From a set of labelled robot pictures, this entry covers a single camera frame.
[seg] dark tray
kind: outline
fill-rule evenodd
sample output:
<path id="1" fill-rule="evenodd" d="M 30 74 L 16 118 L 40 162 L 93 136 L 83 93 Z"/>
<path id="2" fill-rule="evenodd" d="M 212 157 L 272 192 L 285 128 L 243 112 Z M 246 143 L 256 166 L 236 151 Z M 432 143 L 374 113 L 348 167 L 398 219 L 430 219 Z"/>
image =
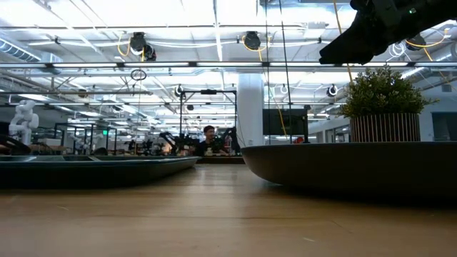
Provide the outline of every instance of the dark tray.
<path id="1" fill-rule="evenodd" d="M 328 193 L 457 197 L 457 142 L 319 143 L 243 148 L 267 181 Z"/>
<path id="2" fill-rule="evenodd" d="M 0 188 L 107 188 L 148 183 L 198 157 L 0 156 Z"/>

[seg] black cable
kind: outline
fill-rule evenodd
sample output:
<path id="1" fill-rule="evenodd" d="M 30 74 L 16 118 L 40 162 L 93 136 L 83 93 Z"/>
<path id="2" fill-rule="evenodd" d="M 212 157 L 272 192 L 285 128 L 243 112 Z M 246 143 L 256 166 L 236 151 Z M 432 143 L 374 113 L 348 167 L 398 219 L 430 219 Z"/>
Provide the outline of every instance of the black cable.
<path id="1" fill-rule="evenodd" d="M 265 33 L 266 33 L 266 62 L 270 62 L 270 56 L 268 54 L 268 1 L 265 1 Z M 270 111 L 270 66 L 266 67 L 266 72 L 268 74 L 267 86 L 268 86 L 268 144 L 271 145 L 271 111 Z"/>
<path id="2" fill-rule="evenodd" d="M 288 65 L 287 65 L 287 53 L 286 53 L 286 36 L 284 34 L 284 20 L 283 20 L 283 7 L 281 4 L 281 0 L 279 0 L 279 12 L 281 13 L 281 28 L 283 32 L 283 47 L 284 47 L 284 62 L 286 64 L 286 78 L 287 78 L 287 93 L 288 93 L 288 125 L 289 125 L 289 134 L 291 136 L 291 144 L 292 144 L 292 102 L 291 102 L 291 87 L 288 81 Z"/>

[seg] pipe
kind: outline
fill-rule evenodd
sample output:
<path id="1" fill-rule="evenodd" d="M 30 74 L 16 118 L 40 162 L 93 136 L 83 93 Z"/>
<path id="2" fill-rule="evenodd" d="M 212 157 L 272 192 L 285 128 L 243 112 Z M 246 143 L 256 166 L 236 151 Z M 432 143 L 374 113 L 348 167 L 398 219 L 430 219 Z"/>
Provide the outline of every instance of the pipe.
<path id="1" fill-rule="evenodd" d="M 20 91 L 11 91 L 11 92 L 6 92 L 2 91 L 0 92 L 0 95 L 39 95 L 39 96 L 44 96 L 44 95 L 105 95 L 105 94 L 111 94 L 111 95 L 120 95 L 120 94 L 148 94 L 152 95 L 151 92 L 148 91 L 97 91 L 97 92 L 76 92 L 76 91 L 54 91 L 54 92 L 20 92 Z"/>
<path id="2" fill-rule="evenodd" d="M 268 25 L 271 28 L 277 28 L 278 25 Z M 101 31 L 138 31 L 142 29 L 213 29 L 213 25 L 175 25 L 175 26 L 96 26 L 95 29 Z M 220 25 L 221 29 L 231 29 L 231 28 L 253 28 L 253 29 L 265 29 L 265 25 L 234 25 L 226 24 Z M 284 28 L 291 29 L 303 29 L 300 25 L 284 25 Z M 20 31 L 36 31 L 36 30 L 67 30 L 68 28 L 63 26 L 0 26 L 0 30 L 8 32 L 20 32 Z M 92 26 L 75 26 L 73 27 L 74 31 L 85 31 L 85 30 L 94 30 Z"/>

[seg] pillar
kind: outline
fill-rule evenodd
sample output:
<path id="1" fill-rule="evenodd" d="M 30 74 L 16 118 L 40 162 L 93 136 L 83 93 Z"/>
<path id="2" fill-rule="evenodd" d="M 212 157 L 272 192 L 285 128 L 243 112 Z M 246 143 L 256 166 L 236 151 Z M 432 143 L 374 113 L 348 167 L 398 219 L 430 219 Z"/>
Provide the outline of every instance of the pillar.
<path id="1" fill-rule="evenodd" d="M 238 123 L 236 129 L 241 148 L 264 145 L 262 75 L 239 74 L 237 96 Z"/>

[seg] desk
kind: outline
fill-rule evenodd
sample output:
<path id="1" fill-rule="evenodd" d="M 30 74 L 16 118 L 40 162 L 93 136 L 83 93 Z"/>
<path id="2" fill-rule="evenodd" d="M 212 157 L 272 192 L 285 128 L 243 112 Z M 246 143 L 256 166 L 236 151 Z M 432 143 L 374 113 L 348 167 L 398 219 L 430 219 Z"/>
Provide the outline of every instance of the desk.
<path id="1" fill-rule="evenodd" d="M 150 186 L 0 193 L 0 256 L 455 256 L 457 213 L 299 196 L 244 165 Z"/>

